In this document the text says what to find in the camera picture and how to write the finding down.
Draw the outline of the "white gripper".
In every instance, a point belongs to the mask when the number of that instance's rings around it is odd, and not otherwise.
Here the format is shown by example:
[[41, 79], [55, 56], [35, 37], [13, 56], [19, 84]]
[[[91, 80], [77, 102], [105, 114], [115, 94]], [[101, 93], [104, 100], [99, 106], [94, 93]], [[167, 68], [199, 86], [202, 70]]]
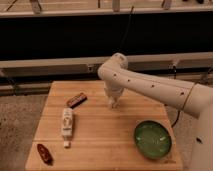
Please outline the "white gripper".
[[112, 84], [110, 82], [106, 82], [104, 84], [104, 90], [107, 95], [108, 99], [108, 107], [109, 108], [116, 108], [118, 106], [118, 98], [122, 95], [124, 88], [117, 85]]

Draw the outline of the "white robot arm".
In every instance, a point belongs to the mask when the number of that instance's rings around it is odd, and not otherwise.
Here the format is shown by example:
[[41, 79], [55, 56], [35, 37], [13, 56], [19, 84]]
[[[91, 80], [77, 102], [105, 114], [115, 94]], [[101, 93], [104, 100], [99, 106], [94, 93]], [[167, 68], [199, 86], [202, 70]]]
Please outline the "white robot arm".
[[213, 171], [213, 87], [128, 70], [127, 57], [115, 53], [98, 69], [108, 104], [114, 108], [124, 89], [184, 111], [198, 119], [189, 171]]

